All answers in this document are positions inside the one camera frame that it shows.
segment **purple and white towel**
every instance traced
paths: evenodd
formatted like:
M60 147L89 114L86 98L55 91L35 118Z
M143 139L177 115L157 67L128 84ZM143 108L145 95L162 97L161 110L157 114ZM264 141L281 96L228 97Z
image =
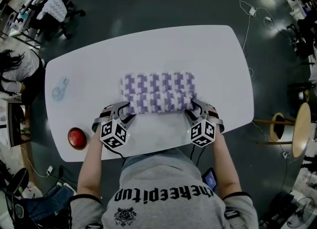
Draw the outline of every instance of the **purple and white towel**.
M121 93L130 106L124 113L165 113L193 109L195 77L190 72L127 74L121 80Z

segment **gray floor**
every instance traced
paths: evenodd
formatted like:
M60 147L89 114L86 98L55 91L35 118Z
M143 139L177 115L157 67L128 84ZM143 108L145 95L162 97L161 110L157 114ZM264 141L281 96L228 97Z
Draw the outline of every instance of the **gray floor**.
M85 17L77 16L68 23L74 35L71 40L64 36L46 42L40 53L46 62L78 48L109 38L164 27L184 25L229 25L241 44L244 42L248 17L239 7L239 0L72 0L77 8L84 9ZM266 8L280 29L293 22L286 0L244 0L253 6ZM263 26L267 16L259 11L251 19L247 42L247 62L254 71L255 118L270 119L276 112L285 115L296 112L297 106L289 103L287 84L305 81L309 77L307 66L300 66L293 49L281 34L270 32ZM65 163L59 156L48 127L44 92L32 105L31 127L35 167L45 172L49 165L64 165L66 176L76 180L81 163ZM268 126L261 125L268 133ZM260 146L265 141L258 129L248 124L225 134L225 138L239 173L243 190L249 192L261 216L268 210L272 198L281 190L285 174L285 160L279 146ZM181 147L187 155L192 146ZM288 165L283 189L289 191L300 169L302 158ZM106 204L118 189L122 160L103 161L102 196ZM199 169L205 172L213 166L212 148L205 150ZM39 185L46 192L54 178L39 178Z

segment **desk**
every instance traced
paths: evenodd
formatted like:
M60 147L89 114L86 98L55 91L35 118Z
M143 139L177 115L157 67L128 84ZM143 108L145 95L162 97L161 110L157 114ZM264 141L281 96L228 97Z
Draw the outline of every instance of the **desk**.
M35 5L37 1L38 0L33 0L32 4ZM31 17L33 14L32 10L30 9L26 13L27 13L27 17L23 20L22 24L19 24L20 28L18 30L14 30L14 29L10 28L8 34L10 37L13 37L13 38L21 41L22 43L27 44L28 46L31 46L31 47L38 50L41 43L26 33L26 29L29 27L28 24L30 23L30 20L31 20ZM34 34L34 37L35 37L37 30L35 30L33 28L30 28L30 29L34 30L33 33L35 33Z
M29 126L29 121L25 120L25 106L20 101L13 99L0 99L1 119L0 121L0 142L11 149L14 146L30 141L30 134L23 130L26 125Z
M228 26L201 25L164 28L98 42L51 60L46 68L45 100L51 132L60 156L84 161L88 147L73 149L70 128L92 135L91 126L105 106L122 101L120 78L127 73L190 71L198 99L216 107L225 131L248 124L254 115L248 66L239 41ZM63 100L52 91L62 77L69 79ZM116 148L129 157L186 144L189 125L184 113L136 116L131 137ZM119 156L103 150L102 159Z

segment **black cable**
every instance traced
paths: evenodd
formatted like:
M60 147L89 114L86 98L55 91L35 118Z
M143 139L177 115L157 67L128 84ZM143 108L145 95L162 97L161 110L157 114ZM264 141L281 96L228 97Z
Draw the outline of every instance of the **black cable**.
M190 154L190 160L192 160L193 154L194 154L194 150L195 150L195 144L193 144L193 149L192 149L192 153Z
M111 152L116 153L116 154L120 155L121 158L123 158L123 163L122 163L122 166L123 166L124 163L125 163L125 157L124 157L121 153L116 152L116 151L114 151L113 149L111 149L110 147L108 147L108 145L104 145L104 146L105 146L108 150L110 150Z
M55 178L55 179L63 180L64 182L66 182L66 183L69 184L69 182L67 182L66 180L64 180L64 179L62 179L62 178L56 177L56 176L54 176L54 175L52 175L52 174L49 174L49 176L51 176L51 177L53 177L53 178ZM77 190L77 187L74 187L74 186L71 185L71 184L69 184L69 186L71 186L73 189L76 189L76 190Z
M67 181L69 181L69 182L72 182L72 183L74 183L74 184L77 184L77 185L78 185L78 182L76 182L76 181L72 181L72 180L68 179L65 175L63 175L63 178L67 179Z
M205 148L206 148L206 146L203 148L202 152L199 154L199 157L198 157L198 159L197 159L196 166L198 166L199 159L200 159L200 157L202 156L202 154L203 154L203 152L204 152Z

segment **logo on shirt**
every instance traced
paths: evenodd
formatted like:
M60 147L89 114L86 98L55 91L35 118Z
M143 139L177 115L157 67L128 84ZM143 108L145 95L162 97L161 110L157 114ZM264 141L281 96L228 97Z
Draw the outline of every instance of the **logo on shirt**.
M121 226L131 225L136 216L137 214L133 211L133 208L118 208L118 212L114 214L115 224Z

